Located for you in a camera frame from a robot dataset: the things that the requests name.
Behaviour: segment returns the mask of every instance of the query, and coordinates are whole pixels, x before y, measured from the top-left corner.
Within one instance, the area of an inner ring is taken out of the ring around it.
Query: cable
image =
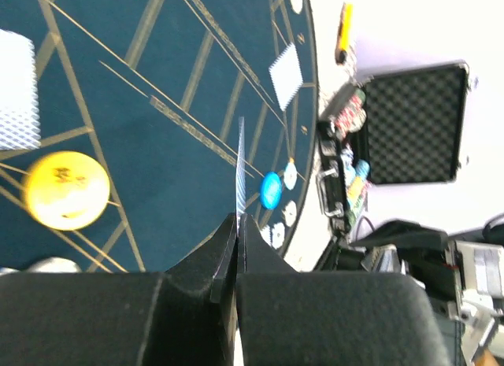
[[[504,219],[504,213],[500,213],[497,216],[494,216],[491,218],[483,227],[482,235],[485,241],[490,242],[490,233],[493,227],[499,222],[500,220]]]
[[[371,220],[366,216],[362,215],[361,219],[357,222],[357,227],[355,228],[355,236],[354,236],[354,241],[359,240],[359,231],[361,230],[362,222],[365,221],[369,227],[371,228],[371,231],[375,231],[375,226],[372,225]]]

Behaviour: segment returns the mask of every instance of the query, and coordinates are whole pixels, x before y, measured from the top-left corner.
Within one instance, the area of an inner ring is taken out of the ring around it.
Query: black plastic part
[[[404,275],[243,274],[237,302],[247,366],[450,364],[424,291]]]

